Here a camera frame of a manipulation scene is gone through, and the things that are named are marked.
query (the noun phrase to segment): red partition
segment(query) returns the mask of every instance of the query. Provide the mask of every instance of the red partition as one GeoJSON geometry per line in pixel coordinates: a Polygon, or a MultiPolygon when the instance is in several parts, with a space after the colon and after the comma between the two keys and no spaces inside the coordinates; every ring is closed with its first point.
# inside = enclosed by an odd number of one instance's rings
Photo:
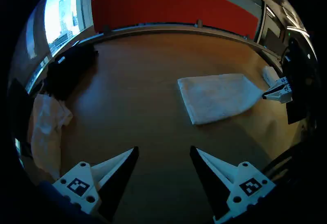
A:
{"type": "Polygon", "coordinates": [[[258,19],[227,0],[92,0],[96,32],[138,23],[196,23],[254,39],[258,19]]]}

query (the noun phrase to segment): wooden table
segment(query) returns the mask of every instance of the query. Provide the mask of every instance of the wooden table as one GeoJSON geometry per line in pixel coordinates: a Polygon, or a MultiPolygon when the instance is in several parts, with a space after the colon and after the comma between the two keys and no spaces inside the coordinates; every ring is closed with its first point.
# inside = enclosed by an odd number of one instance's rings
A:
{"type": "Polygon", "coordinates": [[[177,79],[243,73],[268,89],[267,65],[247,45],[192,34],[152,34],[95,45],[97,66],[67,107],[62,173],[79,161],[97,164],[132,146],[140,157],[116,212],[115,223],[204,223],[212,211],[189,157],[191,145],[231,164],[257,168],[296,143],[299,124],[287,125],[286,106],[260,100],[247,112],[194,126],[177,79]]]}

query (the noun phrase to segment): building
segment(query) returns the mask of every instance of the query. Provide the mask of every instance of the building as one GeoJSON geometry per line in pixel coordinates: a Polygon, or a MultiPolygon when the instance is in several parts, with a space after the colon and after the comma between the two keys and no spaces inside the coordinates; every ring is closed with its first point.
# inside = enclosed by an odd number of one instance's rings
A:
{"type": "Polygon", "coordinates": [[[73,27],[73,19],[71,17],[71,2],[72,0],[60,0],[59,1],[59,21],[61,33],[70,30],[73,27]]]}
{"type": "Polygon", "coordinates": [[[73,26],[77,26],[78,25],[77,16],[74,16],[73,12],[72,12],[72,19],[73,19],[73,26]]]}
{"type": "Polygon", "coordinates": [[[49,44],[51,53],[56,52],[73,36],[72,31],[64,31],[52,43],[49,44]]]}

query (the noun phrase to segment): glass window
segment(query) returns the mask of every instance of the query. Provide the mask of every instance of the glass window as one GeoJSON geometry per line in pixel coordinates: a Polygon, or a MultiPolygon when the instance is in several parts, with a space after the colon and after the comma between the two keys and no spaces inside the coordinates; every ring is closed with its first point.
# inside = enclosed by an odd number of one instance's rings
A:
{"type": "Polygon", "coordinates": [[[45,33],[51,54],[79,32],[76,0],[47,0],[45,33]]]}

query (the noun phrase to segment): crumpled cloth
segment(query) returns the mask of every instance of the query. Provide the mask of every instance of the crumpled cloth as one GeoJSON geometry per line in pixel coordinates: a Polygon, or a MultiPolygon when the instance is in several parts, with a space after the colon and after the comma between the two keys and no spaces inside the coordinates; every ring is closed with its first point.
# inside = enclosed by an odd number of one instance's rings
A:
{"type": "Polygon", "coordinates": [[[38,94],[33,105],[33,134],[31,150],[36,166],[55,180],[60,177],[61,128],[68,125],[73,115],[63,101],[38,94]]]}
{"type": "Polygon", "coordinates": [[[243,74],[223,74],[177,80],[192,124],[204,124],[251,108],[263,91],[243,74]]]}

